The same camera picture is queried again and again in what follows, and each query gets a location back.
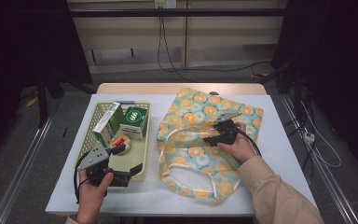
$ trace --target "white cable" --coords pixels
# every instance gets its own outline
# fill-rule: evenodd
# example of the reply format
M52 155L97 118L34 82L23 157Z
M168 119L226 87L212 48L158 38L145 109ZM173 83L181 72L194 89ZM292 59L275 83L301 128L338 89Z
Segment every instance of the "white cable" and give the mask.
M311 151L316 155L316 157L319 158L319 160L321 160L324 164L329 165L329 166L332 166L332 167L338 167L338 166L340 166L340 165L341 165L341 158L339 157L338 153L337 153L336 150L327 142L327 140L325 140L324 137L318 132L318 130L316 129L315 125L314 125L313 122L312 122L312 119L310 118L310 114L308 113L307 108L304 106L304 103L303 103L302 101L301 101L301 104L302 104L302 106L304 107L305 112L307 113L307 117L308 117L308 119L310 120L310 124L311 124L312 127L315 129L315 132L316 132L317 134L319 134L319 136L321 136L321 138L325 141L325 143L326 143L328 146L330 146L330 148L331 148L331 149L333 150L333 152L336 154L336 156L337 156L337 158L338 158L338 160L339 160L339 163L338 163L338 165L334 165L334 164L331 164L331 163L325 161L325 160L322 158L322 156L319 155L319 153L316 153L316 152L313 150L313 148L312 148L312 146L310 145L310 143L307 143L308 146L310 147L310 150L311 150Z

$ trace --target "white tabletop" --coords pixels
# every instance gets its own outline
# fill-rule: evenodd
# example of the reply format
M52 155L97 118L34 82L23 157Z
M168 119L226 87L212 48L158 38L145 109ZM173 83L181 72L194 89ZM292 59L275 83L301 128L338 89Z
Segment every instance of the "white tabletop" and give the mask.
M103 201L102 213L110 216L206 216L245 217L252 216L252 197L240 184L237 190L222 202L190 199L179 196L168 189L158 178L157 131L163 116L175 95L92 95L89 107L78 130L76 140L57 185L48 202L46 212L59 216L77 213L78 205L73 186L73 167L82 139L88 128L94 106L101 101L149 101L151 122L146 158L145 181L130 183L127 188L110 188ZM316 205L307 181L301 171L296 155L285 134L274 104L268 95L223 95L229 100L264 109L257 145L263 159L282 179L292 185Z

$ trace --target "black curtain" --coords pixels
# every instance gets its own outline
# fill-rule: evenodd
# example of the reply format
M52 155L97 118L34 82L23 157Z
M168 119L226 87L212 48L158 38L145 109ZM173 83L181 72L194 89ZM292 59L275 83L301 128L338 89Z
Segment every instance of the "black curtain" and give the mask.
M358 1L326 3L329 6L322 14L324 19L318 33L314 33L314 42L309 50L298 54L297 65L314 99L358 159ZM287 47L293 37L291 34L304 30L297 29L301 26L297 21L288 20L287 23L296 26L282 28L280 46L273 60L277 66L291 56L288 53L292 52L291 48Z
M0 136L18 109L20 92L61 74L91 83L90 71L73 19L50 11L69 11L65 0L0 0Z

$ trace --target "power outlet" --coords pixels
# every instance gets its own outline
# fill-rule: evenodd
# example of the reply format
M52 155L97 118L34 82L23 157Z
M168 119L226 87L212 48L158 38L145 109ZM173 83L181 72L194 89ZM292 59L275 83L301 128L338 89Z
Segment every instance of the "power outlet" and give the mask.
M312 144L315 141L315 134L309 133L309 132L304 132L304 140L307 143Z
M155 0L155 7L156 8L165 8L165 1L166 0Z
M176 8L176 0L165 0L165 8Z

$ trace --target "small cardboard box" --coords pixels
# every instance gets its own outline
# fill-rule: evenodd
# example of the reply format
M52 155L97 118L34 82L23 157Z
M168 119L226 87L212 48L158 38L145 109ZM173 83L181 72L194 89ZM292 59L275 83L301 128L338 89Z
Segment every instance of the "small cardboard box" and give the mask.
M121 131L129 138L144 140L147 124L147 109L130 106L120 124Z
M124 119L121 104L113 102L106 110L103 117L92 130L104 147L109 147L110 141L120 128L120 123Z

